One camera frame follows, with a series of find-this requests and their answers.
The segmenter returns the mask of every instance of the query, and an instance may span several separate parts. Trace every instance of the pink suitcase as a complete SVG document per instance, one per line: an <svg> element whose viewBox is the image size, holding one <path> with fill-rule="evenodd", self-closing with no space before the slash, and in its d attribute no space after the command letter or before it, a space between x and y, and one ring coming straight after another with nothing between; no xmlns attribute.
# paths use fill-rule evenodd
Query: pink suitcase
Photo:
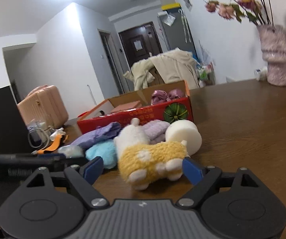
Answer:
<svg viewBox="0 0 286 239"><path fill-rule="evenodd" d="M26 125L32 120L40 120L57 129L68 120L59 90L53 85L35 88L18 104L18 108Z"/></svg>

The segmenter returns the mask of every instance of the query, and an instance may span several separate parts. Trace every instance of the black shopping bag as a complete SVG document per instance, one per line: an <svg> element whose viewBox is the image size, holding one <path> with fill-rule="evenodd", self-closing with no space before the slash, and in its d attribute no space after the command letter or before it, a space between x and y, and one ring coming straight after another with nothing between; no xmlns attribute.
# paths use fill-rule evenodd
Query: black shopping bag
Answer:
<svg viewBox="0 0 286 239"><path fill-rule="evenodd" d="M31 153L28 130L13 98L11 87L0 88L0 154Z"/></svg>

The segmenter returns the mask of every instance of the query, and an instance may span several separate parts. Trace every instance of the white cylindrical sponge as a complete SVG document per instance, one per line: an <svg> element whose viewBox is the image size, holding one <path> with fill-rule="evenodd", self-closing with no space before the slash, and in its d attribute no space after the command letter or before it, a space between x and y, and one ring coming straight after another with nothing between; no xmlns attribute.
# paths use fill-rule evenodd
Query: white cylindrical sponge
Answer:
<svg viewBox="0 0 286 239"><path fill-rule="evenodd" d="M202 145L202 137L196 125L189 120L178 120L172 123L165 133L166 142L187 141L187 152L189 156L195 154Z"/></svg>

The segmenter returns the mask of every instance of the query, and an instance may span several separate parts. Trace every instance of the refrigerator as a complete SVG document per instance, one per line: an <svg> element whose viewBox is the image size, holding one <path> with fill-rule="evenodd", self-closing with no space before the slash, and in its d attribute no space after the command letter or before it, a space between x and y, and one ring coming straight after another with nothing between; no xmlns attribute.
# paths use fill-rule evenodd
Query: refrigerator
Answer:
<svg viewBox="0 0 286 239"><path fill-rule="evenodd" d="M161 27L167 49L170 51L170 50L179 48L180 50L190 51L193 53L194 58L197 59L197 54L195 51L195 45L193 42L193 38L191 37L191 34L190 34L190 38L191 38L191 42L190 42L190 39L188 37L188 32L187 32L188 27L185 28L186 36L187 36L187 43L185 41L184 25L181 19L181 14L180 12L178 12L178 10L179 8L171 9L167 11L169 14L176 17L172 26L169 26L164 23L164 20L166 19L167 15L158 16L159 26Z"/></svg>

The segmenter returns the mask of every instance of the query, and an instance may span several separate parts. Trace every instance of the yellow plush toy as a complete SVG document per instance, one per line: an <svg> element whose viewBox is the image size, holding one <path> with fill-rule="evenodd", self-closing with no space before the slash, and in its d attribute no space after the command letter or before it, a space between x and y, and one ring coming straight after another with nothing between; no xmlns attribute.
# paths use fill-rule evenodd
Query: yellow plush toy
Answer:
<svg viewBox="0 0 286 239"><path fill-rule="evenodd" d="M139 122L132 119L131 125L114 139L122 178L136 190L145 190L161 178L178 180L182 176L182 161L188 156L186 141L150 145Z"/></svg>

